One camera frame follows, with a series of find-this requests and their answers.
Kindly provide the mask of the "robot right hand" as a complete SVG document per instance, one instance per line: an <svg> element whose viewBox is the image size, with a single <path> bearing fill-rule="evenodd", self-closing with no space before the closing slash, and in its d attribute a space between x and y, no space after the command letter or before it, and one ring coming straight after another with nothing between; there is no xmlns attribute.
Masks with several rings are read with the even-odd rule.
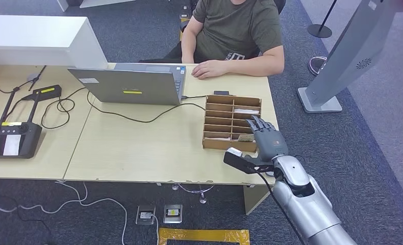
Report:
<svg viewBox="0 0 403 245"><path fill-rule="evenodd" d="M258 159L261 162L270 162L277 156L288 155L285 139L272 123L255 115L251 115L251 119L246 119L246 122L253 132L258 149Z"/></svg>

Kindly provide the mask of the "person's left hand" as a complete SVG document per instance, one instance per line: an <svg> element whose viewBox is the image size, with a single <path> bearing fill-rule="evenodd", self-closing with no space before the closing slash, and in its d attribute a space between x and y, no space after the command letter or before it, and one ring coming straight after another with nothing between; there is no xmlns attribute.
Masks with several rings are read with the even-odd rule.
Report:
<svg viewBox="0 0 403 245"><path fill-rule="evenodd" d="M227 61L209 60L198 64L191 75L198 79L218 77L230 72Z"/></svg>

